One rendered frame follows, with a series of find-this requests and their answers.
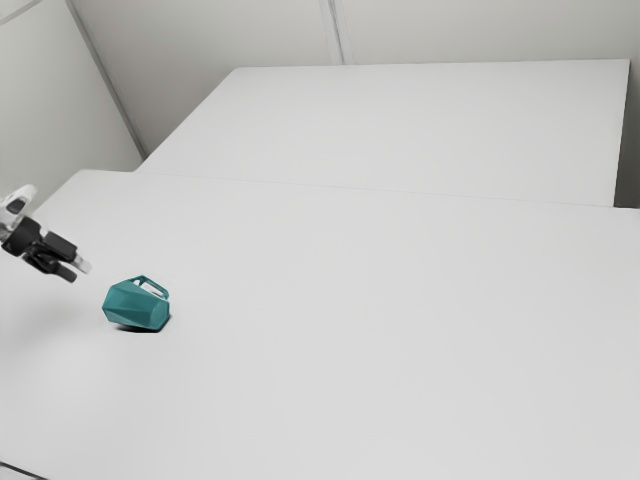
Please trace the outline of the teal faceted mug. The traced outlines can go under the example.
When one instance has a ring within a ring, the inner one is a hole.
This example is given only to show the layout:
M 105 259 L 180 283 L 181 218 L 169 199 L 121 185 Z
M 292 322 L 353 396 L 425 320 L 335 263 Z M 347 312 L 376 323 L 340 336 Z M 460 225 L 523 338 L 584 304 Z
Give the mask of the teal faceted mug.
M 111 323 L 158 332 L 170 318 L 169 292 L 139 275 L 109 287 L 102 311 Z

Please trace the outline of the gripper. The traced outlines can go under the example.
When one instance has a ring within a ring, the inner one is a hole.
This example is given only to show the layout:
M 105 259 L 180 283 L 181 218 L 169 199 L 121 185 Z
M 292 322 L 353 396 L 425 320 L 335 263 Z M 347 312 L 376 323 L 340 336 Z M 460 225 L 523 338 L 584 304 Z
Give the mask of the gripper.
M 71 267 L 84 274 L 89 274 L 92 269 L 91 263 L 78 253 L 76 245 L 52 231 L 44 230 L 30 217 L 23 217 L 1 244 L 2 249 L 10 255 L 23 257 L 26 263 L 41 273 L 57 276 L 68 283 L 74 283 L 77 279 Z

